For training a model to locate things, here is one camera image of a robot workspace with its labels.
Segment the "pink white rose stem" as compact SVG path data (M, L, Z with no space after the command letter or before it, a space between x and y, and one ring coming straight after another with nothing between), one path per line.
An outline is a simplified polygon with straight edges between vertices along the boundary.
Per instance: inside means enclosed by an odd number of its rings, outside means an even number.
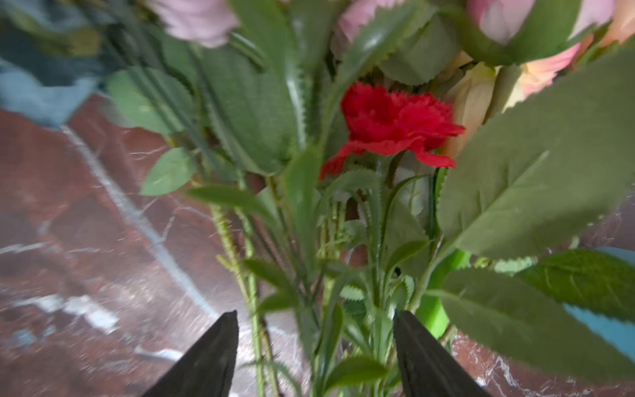
M221 142L242 173L269 175L280 170L294 129L289 94L267 66L242 55L231 44L239 19L228 1L153 1L166 32L210 49L213 60L229 56L228 76L203 67L202 87L223 122Z

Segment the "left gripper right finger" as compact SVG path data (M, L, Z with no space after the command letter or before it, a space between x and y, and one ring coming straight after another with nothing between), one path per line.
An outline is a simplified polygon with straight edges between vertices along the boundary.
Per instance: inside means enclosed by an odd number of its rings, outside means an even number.
M394 337L405 395L489 397L414 314L395 314Z

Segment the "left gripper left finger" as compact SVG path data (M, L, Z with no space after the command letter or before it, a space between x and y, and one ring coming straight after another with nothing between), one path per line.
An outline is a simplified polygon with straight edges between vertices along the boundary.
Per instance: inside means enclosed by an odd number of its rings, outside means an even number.
M237 312L226 312L143 397L228 396L238 342Z

